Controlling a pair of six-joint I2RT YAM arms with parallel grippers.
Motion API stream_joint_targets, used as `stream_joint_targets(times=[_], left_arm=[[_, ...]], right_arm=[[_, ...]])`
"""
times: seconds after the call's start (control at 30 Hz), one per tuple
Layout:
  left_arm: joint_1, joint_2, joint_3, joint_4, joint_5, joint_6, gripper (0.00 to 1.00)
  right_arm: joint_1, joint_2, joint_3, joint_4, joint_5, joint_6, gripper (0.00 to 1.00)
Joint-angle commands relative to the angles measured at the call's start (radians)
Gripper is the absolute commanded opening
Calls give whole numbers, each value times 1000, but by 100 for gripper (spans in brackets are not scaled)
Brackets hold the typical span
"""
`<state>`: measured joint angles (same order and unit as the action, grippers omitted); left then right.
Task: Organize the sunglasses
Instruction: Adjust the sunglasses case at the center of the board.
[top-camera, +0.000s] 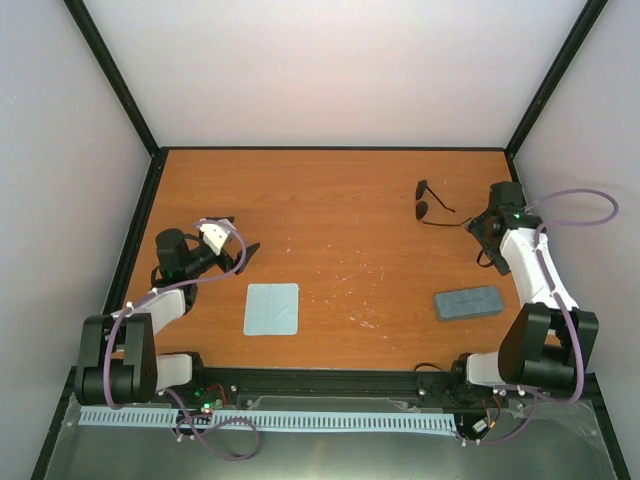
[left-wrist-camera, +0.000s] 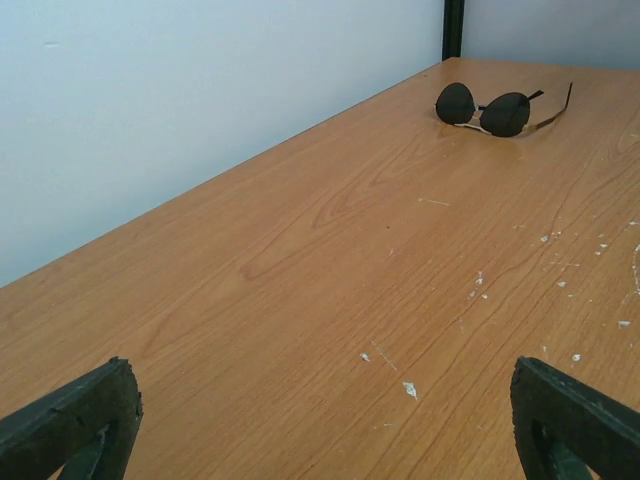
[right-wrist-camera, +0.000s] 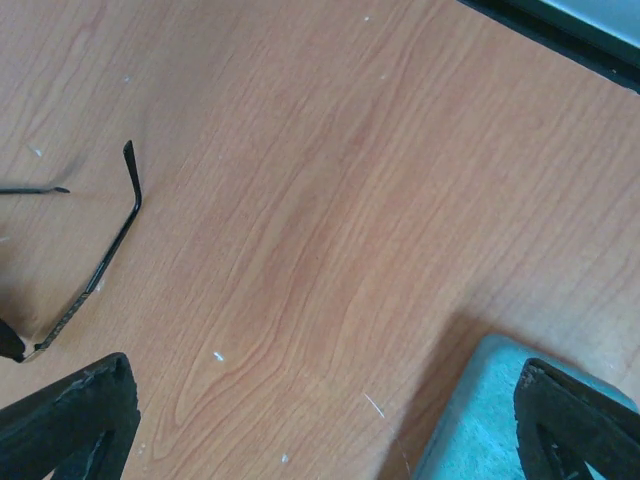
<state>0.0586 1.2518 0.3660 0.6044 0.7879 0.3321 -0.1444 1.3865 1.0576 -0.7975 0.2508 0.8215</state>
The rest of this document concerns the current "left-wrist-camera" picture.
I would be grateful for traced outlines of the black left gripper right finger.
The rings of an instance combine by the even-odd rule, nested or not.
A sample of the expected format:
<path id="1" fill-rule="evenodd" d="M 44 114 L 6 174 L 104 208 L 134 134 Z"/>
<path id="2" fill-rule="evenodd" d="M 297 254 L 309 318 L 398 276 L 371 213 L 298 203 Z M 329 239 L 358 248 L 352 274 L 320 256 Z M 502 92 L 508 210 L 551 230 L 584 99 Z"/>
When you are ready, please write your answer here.
<path id="1" fill-rule="evenodd" d="M 639 413 L 534 357 L 515 363 L 514 439 L 528 479 L 637 479 Z"/>

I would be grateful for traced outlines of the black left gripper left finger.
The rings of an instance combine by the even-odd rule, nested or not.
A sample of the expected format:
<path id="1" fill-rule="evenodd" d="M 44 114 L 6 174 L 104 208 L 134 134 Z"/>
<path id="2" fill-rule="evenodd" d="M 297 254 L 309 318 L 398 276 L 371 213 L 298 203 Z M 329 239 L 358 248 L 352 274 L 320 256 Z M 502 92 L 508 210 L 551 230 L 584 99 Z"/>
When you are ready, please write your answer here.
<path id="1" fill-rule="evenodd" d="M 122 479 L 142 417 L 132 366 L 113 357 L 1 419 L 1 477 Z"/>

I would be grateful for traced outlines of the dark round sunglasses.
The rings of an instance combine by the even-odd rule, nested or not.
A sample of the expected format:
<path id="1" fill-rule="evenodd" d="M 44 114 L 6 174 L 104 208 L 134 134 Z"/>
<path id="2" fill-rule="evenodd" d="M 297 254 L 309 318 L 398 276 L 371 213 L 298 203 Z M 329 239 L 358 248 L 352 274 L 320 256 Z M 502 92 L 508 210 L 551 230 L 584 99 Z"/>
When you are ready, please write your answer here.
<path id="1" fill-rule="evenodd" d="M 531 103 L 544 92 L 530 95 L 509 92 L 486 105 L 476 102 L 469 88 L 460 82 L 447 85 L 438 96 L 434 109 L 438 119 L 450 126 L 476 130 L 499 138 L 513 138 L 536 132 L 555 122 L 569 107 L 573 84 L 570 83 L 563 107 L 551 117 L 530 123 Z"/>

